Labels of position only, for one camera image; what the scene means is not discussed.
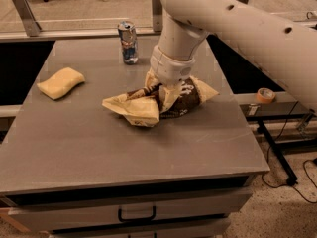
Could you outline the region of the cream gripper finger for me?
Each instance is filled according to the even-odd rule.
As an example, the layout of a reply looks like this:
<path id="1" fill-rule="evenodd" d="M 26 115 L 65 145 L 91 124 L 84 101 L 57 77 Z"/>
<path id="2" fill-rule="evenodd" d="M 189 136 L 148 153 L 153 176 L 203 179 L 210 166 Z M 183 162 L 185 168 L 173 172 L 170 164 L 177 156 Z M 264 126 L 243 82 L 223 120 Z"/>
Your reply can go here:
<path id="1" fill-rule="evenodd" d="M 145 87 L 147 89 L 155 89 L 156 87 L 160 87 L 161 83 L 159 78 L 155 75 L 154 71 L 150 68 L 146 74 L 145 78 Z"/>
<path id="2" fill-rule="evenodd" d="M 175 101 L 178 99 L 181 93 L 181 85 L 180 81 L 174 85 L 162 85 L 159 88 L 159 101 L 160 101 L 160 112 L 164 113 L 168 111 Z"/>

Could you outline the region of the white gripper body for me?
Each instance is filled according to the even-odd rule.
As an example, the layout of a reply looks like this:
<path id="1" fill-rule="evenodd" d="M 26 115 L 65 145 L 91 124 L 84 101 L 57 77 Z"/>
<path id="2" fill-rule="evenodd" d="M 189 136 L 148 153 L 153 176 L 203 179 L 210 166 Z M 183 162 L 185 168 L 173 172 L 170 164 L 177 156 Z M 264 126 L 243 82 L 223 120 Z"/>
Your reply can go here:
<path id="1" fill-rule="evenodd" d="M 153 48 L 150 58 L 153 74 L 164 85 L 176 85 L 186 80 L 191 74 L 194 63 L 195 59 L 186 61 L 172 59 L 165 55 L 159 46 Z"/>

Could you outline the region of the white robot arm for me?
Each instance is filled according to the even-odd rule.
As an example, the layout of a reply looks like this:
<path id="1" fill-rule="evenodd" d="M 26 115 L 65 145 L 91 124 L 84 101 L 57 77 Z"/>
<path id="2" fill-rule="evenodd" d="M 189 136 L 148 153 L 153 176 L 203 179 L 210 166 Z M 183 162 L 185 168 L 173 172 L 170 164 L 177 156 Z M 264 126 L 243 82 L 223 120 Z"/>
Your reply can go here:
<path id="1" fill-rule="evenodd" d="M 214 34 L 303 106 L 317 111 L 317 31 L 237 0 L 160 0 L 163 27 L 151 71 L 166 86 L 187 79 Z"/>

